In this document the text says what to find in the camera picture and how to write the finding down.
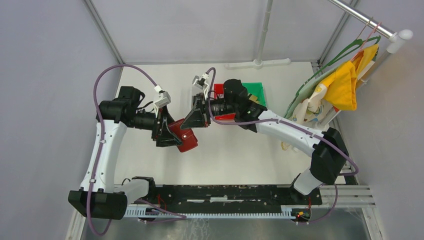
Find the red leather card holder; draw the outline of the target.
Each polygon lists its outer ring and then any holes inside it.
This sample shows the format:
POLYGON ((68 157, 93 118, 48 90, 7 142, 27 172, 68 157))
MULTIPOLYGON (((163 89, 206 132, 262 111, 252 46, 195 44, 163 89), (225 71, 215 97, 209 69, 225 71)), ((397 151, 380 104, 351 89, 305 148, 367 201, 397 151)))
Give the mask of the red leather card holder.
POLYGON ((180 153, 188 152, 198 146, 198 139, 196 138, 192 129, 181 129, 184 118, 172 122, 168 125, 169 129, 182 141, 182 145, 177 145, 180 153))

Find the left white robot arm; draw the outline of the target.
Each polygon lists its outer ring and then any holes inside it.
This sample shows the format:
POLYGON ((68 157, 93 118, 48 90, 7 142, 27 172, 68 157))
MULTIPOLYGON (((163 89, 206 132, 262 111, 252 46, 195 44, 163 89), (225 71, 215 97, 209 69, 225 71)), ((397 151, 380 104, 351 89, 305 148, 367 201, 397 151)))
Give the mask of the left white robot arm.
POLYGON ((171 102, 169 93, 156 86, 153 112, 140 108, 145 94, 133 86, 122 86, 118 97, 104 100, 96 116, 96 138, 93 153, 78 190, 71 190, 68 202, 84 217, 121 220, 127 206, 137 199, 145 204, 157 198, 154 180, 151 177, 133 177, 128 186, 115 186, 115 169, 118 153, 127 129, 151 132, 157 147, 181 146, 183 141, 168 125, 174 120, 167 105, 171 102))

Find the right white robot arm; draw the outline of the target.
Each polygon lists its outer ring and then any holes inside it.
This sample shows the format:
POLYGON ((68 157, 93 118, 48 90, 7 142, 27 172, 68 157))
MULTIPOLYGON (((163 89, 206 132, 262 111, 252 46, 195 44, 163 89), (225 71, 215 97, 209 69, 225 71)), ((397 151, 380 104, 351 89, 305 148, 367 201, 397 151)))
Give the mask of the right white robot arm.
POLYGON ((250 99, 247 89, 239 79, 229 79, 223 84, 222 98, 210 97, 206 77, 196 76, 192 83, 202 90, 193 96, 192 109, 185 117, 181 129, 207 128, 216 117, 235 114, 233 121, 221 125, 235 125, 254 133, 274 137, 288 143, 311 158, 310 166, 294 179, 289 189, 289 199, 302 204, 309 194, 322 185, 332 185, 349 160, 349 153, 341 134, 334 128, 321 131, 287 120, 250 99))

